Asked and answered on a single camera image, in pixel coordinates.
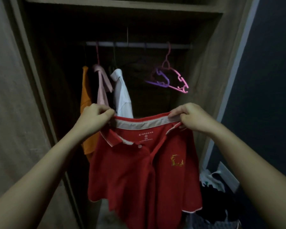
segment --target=white shirt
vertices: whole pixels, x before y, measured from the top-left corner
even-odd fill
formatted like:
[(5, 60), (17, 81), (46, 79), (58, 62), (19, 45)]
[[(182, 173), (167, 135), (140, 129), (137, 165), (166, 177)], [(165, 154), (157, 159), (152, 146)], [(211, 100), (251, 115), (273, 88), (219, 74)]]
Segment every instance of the white shirt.
[(116, 83), (114, 89), (114, 102), (116, 105), (117, 116), (133, 118), (131, 100), (123, 80), (121, 69), (116, 69), (110, 77)]

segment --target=closet rail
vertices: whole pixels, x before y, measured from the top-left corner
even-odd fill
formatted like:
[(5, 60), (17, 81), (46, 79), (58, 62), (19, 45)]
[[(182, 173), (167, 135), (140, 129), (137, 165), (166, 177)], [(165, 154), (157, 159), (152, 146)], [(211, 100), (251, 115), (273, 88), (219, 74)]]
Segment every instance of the closet rail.
[[(130, 47), (130, 48), (147, 48), (147, 49), (168, 49), (167, 43), (144, 43), (144, 42), (83, 42), (84, 46), (96, 46), (99, 47)], [(192, 44), (171, 44), (171, 49), (192, 49)]]

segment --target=red polo shirt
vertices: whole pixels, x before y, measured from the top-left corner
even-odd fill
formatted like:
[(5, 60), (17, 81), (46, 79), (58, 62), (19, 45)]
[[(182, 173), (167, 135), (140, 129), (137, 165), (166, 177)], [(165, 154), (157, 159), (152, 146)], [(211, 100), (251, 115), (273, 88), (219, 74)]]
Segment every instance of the red polo shirt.
[(129, 229), (175, 229), (202, 208), (193, 133), (168, 114), (114, 117), (100, 131), (88, 197), (107, 198)]

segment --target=wooden shelf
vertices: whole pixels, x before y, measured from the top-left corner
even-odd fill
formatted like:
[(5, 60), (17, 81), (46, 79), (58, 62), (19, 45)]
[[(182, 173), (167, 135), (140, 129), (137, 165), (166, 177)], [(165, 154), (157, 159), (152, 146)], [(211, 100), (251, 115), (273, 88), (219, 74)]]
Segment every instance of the wooden shelf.
[(116, 7), (116, 8), (184, 11), (184, 12), (198, 12), (198, 13), (224, 13), (224, 10), (222, 8), (209, 5), (188, 5), (188, 4), (155, 3), (155, 2), (122, 1), (122, 0), (26, 0), (26, 1), (31, 3), (47, 3), (47, 4), (61, 4), (61, 5)]

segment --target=left hand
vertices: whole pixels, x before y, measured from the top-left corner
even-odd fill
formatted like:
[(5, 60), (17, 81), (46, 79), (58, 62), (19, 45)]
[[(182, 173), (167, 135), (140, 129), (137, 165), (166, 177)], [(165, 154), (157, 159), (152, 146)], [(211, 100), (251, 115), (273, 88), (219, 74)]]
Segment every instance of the left hand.
[(73, 130), (83, 138), (98, 132), (114, 116), (114, 110), (106, 105), (92, 104), (85, 107), (73, 126)]

